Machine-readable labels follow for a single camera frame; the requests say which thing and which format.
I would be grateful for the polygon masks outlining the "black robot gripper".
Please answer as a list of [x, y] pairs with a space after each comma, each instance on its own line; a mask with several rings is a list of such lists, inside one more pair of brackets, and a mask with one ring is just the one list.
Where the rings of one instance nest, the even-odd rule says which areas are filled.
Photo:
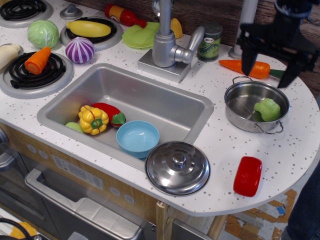
[[312, 71], [320, 48], [300, 30], [302, 19], [277, 12], [272, 23], [243, 23], [237, 43], [242, 49], [242, 72], [249, 76], [258, 54], [287, 62], [278, 88], [287, 88], [300, 72]]

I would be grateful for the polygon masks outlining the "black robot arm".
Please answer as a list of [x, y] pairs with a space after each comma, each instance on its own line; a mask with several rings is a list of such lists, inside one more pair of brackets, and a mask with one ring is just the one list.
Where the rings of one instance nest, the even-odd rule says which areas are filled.
[[258, 54], [287, 63], [278, 84], [288, 87], [302, 72], [312, 71], [320, 56], [320, 49], [306, 39], [300, 30], [304, 18], [309, 16], [318, 0], [277, 0], [276, 14], [270, 24], [243, 23], [237, 44], [242, 50], [242, 72], [248, 76]]

